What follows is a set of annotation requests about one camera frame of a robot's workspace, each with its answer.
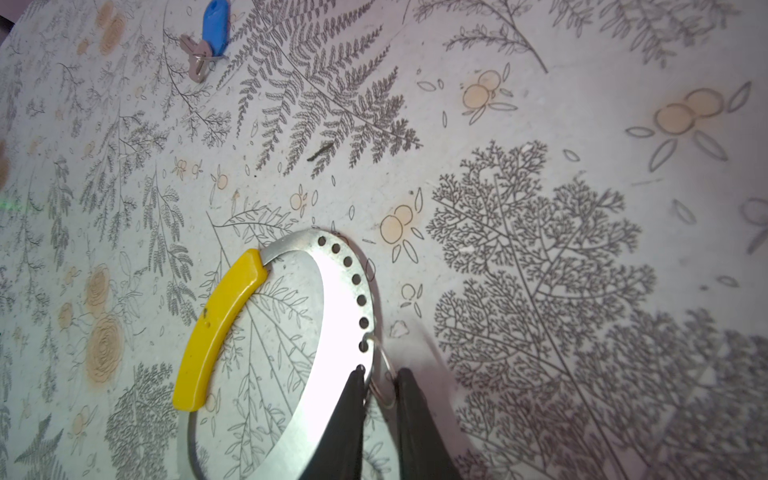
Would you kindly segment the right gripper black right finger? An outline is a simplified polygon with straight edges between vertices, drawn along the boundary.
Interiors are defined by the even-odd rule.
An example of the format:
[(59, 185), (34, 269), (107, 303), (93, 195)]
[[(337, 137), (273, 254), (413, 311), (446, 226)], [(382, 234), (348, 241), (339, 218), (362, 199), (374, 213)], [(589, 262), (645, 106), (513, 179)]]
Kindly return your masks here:
[(400, 478), (460, 480), (413, 372), (402, 368), (395, 380)]

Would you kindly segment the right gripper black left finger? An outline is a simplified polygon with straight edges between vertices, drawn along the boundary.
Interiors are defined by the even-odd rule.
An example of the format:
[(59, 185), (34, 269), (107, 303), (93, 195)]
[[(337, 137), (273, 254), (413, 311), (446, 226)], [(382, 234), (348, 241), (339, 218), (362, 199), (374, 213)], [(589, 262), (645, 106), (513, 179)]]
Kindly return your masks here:
[(361, 478), (367, 387), (362, 365), (353, 370), (301, 480)]

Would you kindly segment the grey keyring loop yellow tag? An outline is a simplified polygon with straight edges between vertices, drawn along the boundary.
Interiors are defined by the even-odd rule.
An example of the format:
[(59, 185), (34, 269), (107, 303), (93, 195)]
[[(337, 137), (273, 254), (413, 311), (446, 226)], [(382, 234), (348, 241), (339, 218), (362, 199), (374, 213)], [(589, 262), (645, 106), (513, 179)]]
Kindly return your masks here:
[(229, 454), (241, 479), (300, 479), (350, 373), (365, 369), (366, 412), (377, 352), (364, 263), (340, 236), (287, 234), (228, 262), (183, 353), (173, 393), (178, 473), (201, 479), (199, 411), (224, 346), (247, 336)]

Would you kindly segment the key with blue tag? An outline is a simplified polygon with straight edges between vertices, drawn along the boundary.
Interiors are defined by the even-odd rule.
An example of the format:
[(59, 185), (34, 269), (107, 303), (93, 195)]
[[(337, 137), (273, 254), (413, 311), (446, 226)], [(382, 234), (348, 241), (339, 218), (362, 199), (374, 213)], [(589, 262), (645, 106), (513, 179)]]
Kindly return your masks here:
[(179, 37), (180, 48), (188, 56), (188, 76), (195, 83), (202, 83), (209, 64), (223, 58), (229, 44), (230, 2), (210, 1), (202, 17), (202, 37), (195, 41), (189, 35)]

